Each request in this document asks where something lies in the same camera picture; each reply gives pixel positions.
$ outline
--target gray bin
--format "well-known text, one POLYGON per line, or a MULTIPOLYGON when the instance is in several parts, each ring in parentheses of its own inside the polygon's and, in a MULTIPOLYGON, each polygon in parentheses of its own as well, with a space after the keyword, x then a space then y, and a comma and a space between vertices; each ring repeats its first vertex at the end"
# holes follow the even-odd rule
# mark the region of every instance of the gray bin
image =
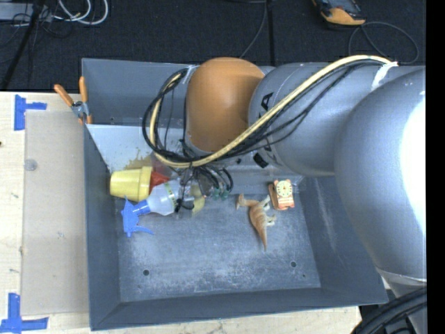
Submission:
MULTIPOLYGON (((235 181, 228 199, 207 200, 194 216, 187 211, 180 218, 141 216, 140 225, 155 235, 135 232, 128 238, 123 233, 124 201, 109 193, 112 158, 125 157, 127 150, 119 149, 120 127, 142 138, 147 105, 183 67, 188 65, 82 60, 95 122, 84 128, 91 329, 387 302, 335 179, 263 169, 251 155, 228 168, 235 181), (100 128, 98 141, 94 133, 100 128), (268 182, 278 177, 295 184, 296 206, 275 212, 278 219, 268 228, 264 252, 247 209, 235 210, 235 202, 239 193, 264 198, 268 182)), ((175 90, 172 132, 181 127, 187 82, 175 90)), ((170 101, 166 98, 166 110, 170 101)))

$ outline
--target red object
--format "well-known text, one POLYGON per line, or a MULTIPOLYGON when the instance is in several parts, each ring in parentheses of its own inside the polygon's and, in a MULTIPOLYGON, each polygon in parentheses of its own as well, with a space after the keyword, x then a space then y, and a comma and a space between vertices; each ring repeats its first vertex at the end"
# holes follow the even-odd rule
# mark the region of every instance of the red object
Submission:
POLYGON ((149 187, 149 194, 152 192, 152 189, 155 186, 158 186, 162 183, 166 183, 168 180, 170 180, 169 177, 162 175, 160 173, 152 171, 152 175, 150 176, 150 187, 149 187))

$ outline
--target yellow cup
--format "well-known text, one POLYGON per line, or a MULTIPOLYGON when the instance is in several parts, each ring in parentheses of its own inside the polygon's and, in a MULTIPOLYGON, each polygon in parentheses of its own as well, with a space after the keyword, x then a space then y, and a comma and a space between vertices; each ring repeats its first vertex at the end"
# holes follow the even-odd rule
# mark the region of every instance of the yellow cup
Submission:
POLYGON ((135 170, 117 170, 111 175, 110 194, 140 202, 149 195, 151 174, 151 166, 144 166, 135 170))

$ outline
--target yellow cable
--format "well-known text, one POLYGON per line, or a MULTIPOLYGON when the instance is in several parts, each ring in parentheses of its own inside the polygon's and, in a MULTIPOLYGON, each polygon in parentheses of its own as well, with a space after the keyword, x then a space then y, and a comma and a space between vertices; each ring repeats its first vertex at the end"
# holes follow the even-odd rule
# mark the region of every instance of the yellow cable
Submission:
MULTIPOLYGON (((308 89, 312 84, 316 83, 320 78, 324 77, 331 71, 345 65, 351 62, 355 61, 365 61, 365 60, 374 60, 381 62, 383 64, 389 64, 392 63, 389 59, 379 57, 379 56, 367 56, 367 55, 358 55, 358 56, 350 56, 345 57, 343 59, 340 59, 338 61, 335 61, 326 67, 324 67, 322 70, 319 70, 317 73, 310 76, 310 78, 306 79, 303 83, 301 83, 297 88, 295 88, 292 92, 290 92, 286 97, 281 99, 276 105, 273 106, 267 113, 265 113, 260 119, 258 119, 254 124, 252 124, 248 129, 246 129, 241 135, 237 136, 231 143, 226 145, 225 147, 221 148, 219 151, 216 151, 209 156, 193 161, 193 162, 174 162, 171 161, 161 154, 154 153, 159 161, 161 161, 163 164, 174 167, 174 168, 188 168, 190 166, 203 166, 209 162, 214 161, 215 159, 218 159, 219 157, 223 156, 224 154, 227 154, 230 150, 235 148, 237 145, 242 143, 249 135, 253 134, 255 131, 258 130, 262 125, 264 125, 265 122, 269 121, 278 111, 283 109, 289 102, 291 102, 293 99, 295 99, 299 94, 301 94, 303 91, 308 89)), ((152 113, 152 117, 150 118, 150 141, 154 143, 154 126, 156 124, 156 116, 159 112, 159 107, 161 105, 161 101, 159 100, 156 105, 154 106, 154 110, 152 113)))

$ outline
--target wire bundle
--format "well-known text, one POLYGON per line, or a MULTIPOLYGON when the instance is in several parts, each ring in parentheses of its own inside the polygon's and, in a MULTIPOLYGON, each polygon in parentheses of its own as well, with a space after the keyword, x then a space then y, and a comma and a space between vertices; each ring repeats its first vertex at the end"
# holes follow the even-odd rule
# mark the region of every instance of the wire bundle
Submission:
MULTIPOLYGON (((251 125, 241 135, 236 137, 231 143, 223 147, 221 150, 205 156, 197 156, 185 144, 184 140, 186 132, 186 99, 184 100, 183 137, 180 140, 182 144, 182 153, 180 154, 178 152, 168 150, 166 145, 162 144, 161 138, 159 136, 158 126, 163 99, 165 95, 167 95, 169 92, 172 92, 179 84, 179 82, 188 74, 188 69, 184 68, 168 78, 168 80, 160 89, 158 95, 147 107, 142 120, 143 136, 148 146, 153 149, 156 157, 161 162, 171 167, 171 169, 176 171, 178 174, 183 175, 184 187, 191 180, 197 181, 197 183, 201 186, 202 179, 206 178, 208 181, 213 182, 213 185, 217 189, 219 189, 219 187, 217 187, 217 184, 224 184, 226 191, 225 195, 227 195, 233 189, 232 177, 230 177, 230 174, 224 168, 218 169, 216 167, 215 161, 222 161, 234 157, 239 157, 254 150, 258 150, 259 148, 264 147, 263 142, 267 140, 268 137, 276 134, 279 131, 282 131, 285 127, 292 126, 291 130, 284 136, 280 137, 277 140, 274 140, 268 145, 283 141, 297 129, 297 127, 305 119, 312 108, 318 103, 318 101, 321 100, 321 98, 323 98, 331 88, 336 86, 353 70, 365 65, 385 65, 389 63, 391 63, 390 60, 378 56, 351 56, 327 65, 322 70, 313 74, 310 78, 300 84, 286 97, 281 99, 274 107, 269 109, 262 117, 260 117, 260 119, 258 119, 258 121, 251 125), (272 125, 277 122, 277 120, 279 120, 280 117, 291 108, 292 105, 298 102, 298 100, 304 97, 308 92, 313 90, 320 83, 334 75, 337 75, 336 78, 334 78, 334 80, 329 83, 328 86, 326 86, 317 96, 315 96, 315 98, 303 111, 301 111, 298 115, 292 117, 290 120, 283 122, 273 129, 270 129, 272 125), (183 169, 186 169, 188 171, 183 173, 180 171, 183 169)), ((167 133, 168 130, 166 130, 164 144, 166 144, 167 133)))
POLYGON ((91 0, 86 0, 86 3, 88 5, 87 7, 87 11, 84 14, 81 13, 77 13, 77 14, 72 14, 63 4, 62 0, 57 0, 58 5, 62 8, 63 12, 68 16, 68 18, 66 17, 61 17, 61 16, 57 16, 57 15, 53 15, 53 17, 55 19, 59 19, 59 20, 63 20, 66 22, 78 22, 80 24, 85 24, 85 25, 98 25, 101 24, 103 21, 105 21, 105 19, 108 17, 108 1, 107 0, 102 0, 104 2, 104 7, 105 7, 105 11, 103 16, 98 19, 98 20, 94 20, 94 17, 92 20, 90 21, 86 21, 86 18, 89 16, 89 14, 91 13, 91 0))
MULTIPOLYGON (((193 151, 187 147, 185 144, 185 121, 186 121, 186 105, 184 105, 184 130, 183 137, 180 140, 182 145, 182 154, 177 152, 173 152, 167 149, 167 137, 168 137, 168 129, 170 126, 170 122, 172 120, 172 109, 173 109, 173 99, 174 99, 174 89, 179 84, 179 82, 188 74, 188 69, 184 68, 176 73, 174 73, 161 87, 158 95, 147 107, 144 116, 143 116, 143 136, 148 146, 153 149, 156 154, 162 155, 163 157, 168 157, 171 160, 175 160, 178 162, 189 162, 190 159, 199 159, 193 153, 193 151), (170 115, 168 118, 168 124, 165 129, 164 141, 161 141, 161 137, 159 136, 159 118, 161 115, 162 102, 163 98, 168 94, 172 93, 172 104, 170 108, 170 115), (153 132, 153 140, 147 135, 147 119, 148 115, 153 112, 153 110, 158 107, 158 112, 156 112, 156 117, 154 120, 154 126, 152 128, 153 132)), ((178 205, 176 208, 176 212, 179 211, 180 207, 185 209, 192 209, 190 207, 185 206, 184 204, 184 196, 186 193, 186 187, 189 183, 195 181, 200 188, 201 194, 204 197, 212 196, 213 198, 225 199, 229 193, 232 191, 234 183, 232 176, 225 168, 219 168, 215 165, 206 165, 206 166, 198 166, 198 167, 188 167, 185 170, 176 169, 170 167, 174 172, 176 172, 180 177, 180 184, 182 185, 181 197, 178 199, 178 205)))

